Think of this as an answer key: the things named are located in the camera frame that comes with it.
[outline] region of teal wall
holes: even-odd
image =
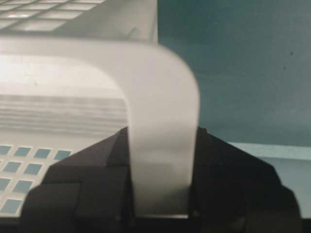
[[[230,142],[311,145],[311,1],[158,0],[159,42],[200,86],[200,126]]]

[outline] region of frosted plastic tray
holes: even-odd
[[[0,0],[0,216],[126,125],[136,214],[185,216],[199,93],[156,42],[156,0]]]

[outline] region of blue square tile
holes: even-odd
[[[0,212],[7,214],[15,214],[21,203],[22,203],[21,200],[8,199],[6,200]]]
[[[12,147],[0,146],[0,155],[6,155]]]
[[[71,151],[68,150],[59,150],[54,159],[62,160],[70,156]]]
[[[49,156],[50,152],[50,149],[38,149],[35,153],[35,158],[46,159]]]
[[[41,164],[28,164],[24,174],[36,175],[39,173],[42,165]]]
[[[32,185],[32,181],[18,181],[13,192],[16,193],[28,193],[30,186]]]
[[[10,179],[0,178],[0,191],[4,191],[8,186]]]
[[[8,162],[3,171],[16,172],[20,165],[20,162]]]
[[[29,153],[31,148],[28,147],[19,147],[17,151],[15,151],[14,156],[25,157]]]

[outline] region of black plastic part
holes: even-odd
[[[300,233],[294,194],[274,168],[198,129],[189,218],[135,219],[127,129],[51,166],[4,233]]]

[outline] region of curved plastic strip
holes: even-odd
[[[199,92],[180,58],[150,44],[13,36],[0,54],[77,59],[111,77],[127,103],[136,216],[187,214]]]

